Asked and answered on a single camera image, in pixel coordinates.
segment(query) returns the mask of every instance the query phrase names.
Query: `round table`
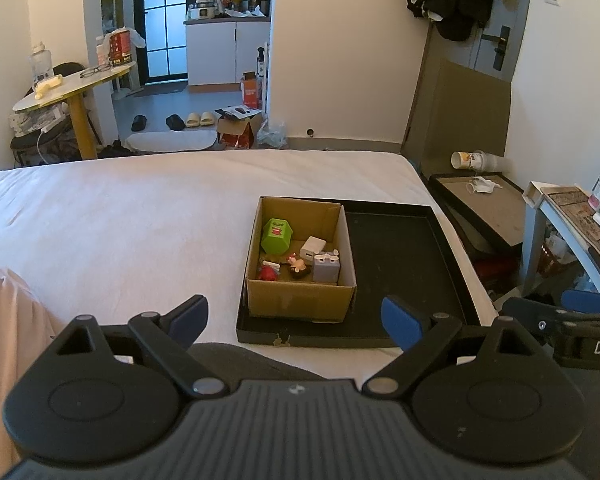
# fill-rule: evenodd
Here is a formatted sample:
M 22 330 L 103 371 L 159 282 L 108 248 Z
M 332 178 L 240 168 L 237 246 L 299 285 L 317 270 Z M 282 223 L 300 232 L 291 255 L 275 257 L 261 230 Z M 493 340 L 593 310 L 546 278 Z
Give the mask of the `round table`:
M 62 78 L 62 84 L 47 92 L 42 99 L 35 98 L 35 92 L 29 94 L 13 105 L 13 111 L 29 112 L 50 106 L 60 101 L 66 101 L 69 105 L 71 122 L 74 125 L 75 138 L 78 141 L 78 149 L 82 160 L 98 158 L 96 145 L 88 126 L 87 110 L 84 107 L 83 94 L 95 86 L 111 81 L 128 73 L 135 62 L 122 66 L 112 67 L 110 70 L 96 72 L 88 77 L 80 77 L 80 72 Z

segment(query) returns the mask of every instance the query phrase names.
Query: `plastic bottle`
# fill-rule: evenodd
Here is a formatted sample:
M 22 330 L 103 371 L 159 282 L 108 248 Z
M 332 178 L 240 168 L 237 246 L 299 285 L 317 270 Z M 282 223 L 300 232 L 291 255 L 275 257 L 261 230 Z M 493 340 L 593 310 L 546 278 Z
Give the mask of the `plastic bottle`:
M 33 74 L 33 85 L 36 85 L 54 76 L 54 66 L 51 62 L 51 51 L 45 48 L 45 44 L 40 42 L 32 48 L 32 54 L 29 56 L 31 63 L 31 73 Z
M 109 52 L 104 46 L 104 36 L 96 38 L 96 53 L 98 54 L 98 66 L 109 64 Z

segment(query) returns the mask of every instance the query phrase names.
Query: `white mattress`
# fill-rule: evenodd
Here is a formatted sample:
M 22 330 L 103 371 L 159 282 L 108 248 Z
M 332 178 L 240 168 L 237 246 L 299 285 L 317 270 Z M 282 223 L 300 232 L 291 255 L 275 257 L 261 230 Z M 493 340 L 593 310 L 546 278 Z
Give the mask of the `white mattress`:
M 84 313 L 121 324 L 204 294 L 210 316 L 199 341 L 238 344 L 242 275 L 265 195 L 433 206 L 480 320 L 496 316 L 451 224 L 408 161 L 390 153 L 172 153 L 3 171 L 0 267 L 23 277 L 57 326 Z M 245 346 L 359 383 L 399 354 Z

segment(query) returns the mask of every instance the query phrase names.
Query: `beige slide sandal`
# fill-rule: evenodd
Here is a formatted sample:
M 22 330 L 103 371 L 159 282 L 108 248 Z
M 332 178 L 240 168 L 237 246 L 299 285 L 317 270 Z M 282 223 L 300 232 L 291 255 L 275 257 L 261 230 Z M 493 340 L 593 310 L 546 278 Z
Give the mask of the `beige slide sandal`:
M 205 112 L 202 114 L 202 120 L 200 121 L 201 126 L 213 126 L 216 124 L 216 116 L 211 112 Z
M 189 117 L 187 117 L 187 122 L 185 122 L 184 125 L 187 128 L 197 128 L 200 126 L 200 115 L 195 112 L 190 113 Z

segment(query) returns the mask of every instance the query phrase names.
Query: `green toy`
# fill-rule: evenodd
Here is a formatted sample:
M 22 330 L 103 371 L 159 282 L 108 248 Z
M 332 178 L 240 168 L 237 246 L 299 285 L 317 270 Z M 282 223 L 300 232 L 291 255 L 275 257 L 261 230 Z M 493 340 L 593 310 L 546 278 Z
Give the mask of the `green toy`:
M 293 233 L 289 222 L 272 218 L 262 230 L 260 244 L 267 254 L 280 256 L 289 250 Z

